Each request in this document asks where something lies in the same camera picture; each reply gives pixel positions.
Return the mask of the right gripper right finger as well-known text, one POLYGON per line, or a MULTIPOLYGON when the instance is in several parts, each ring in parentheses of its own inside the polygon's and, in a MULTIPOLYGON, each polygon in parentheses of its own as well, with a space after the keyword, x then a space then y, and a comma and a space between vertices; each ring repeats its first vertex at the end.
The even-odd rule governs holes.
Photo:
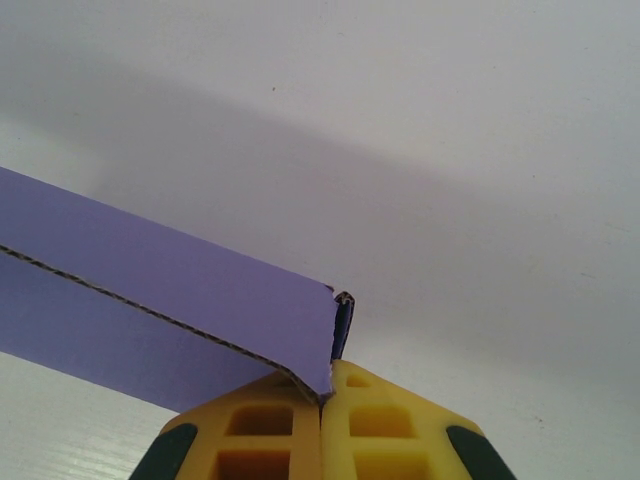
POLYGON ((324 479, 513 479, 471 420, 336 360, 321 415, 324 479))

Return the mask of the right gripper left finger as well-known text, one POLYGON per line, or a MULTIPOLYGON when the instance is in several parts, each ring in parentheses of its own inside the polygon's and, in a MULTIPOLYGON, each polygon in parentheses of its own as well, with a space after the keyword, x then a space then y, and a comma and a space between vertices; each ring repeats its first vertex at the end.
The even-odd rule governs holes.
POLYGON ((173 418, 130 477, 319 479, 319 407, 269 374, 173 418))

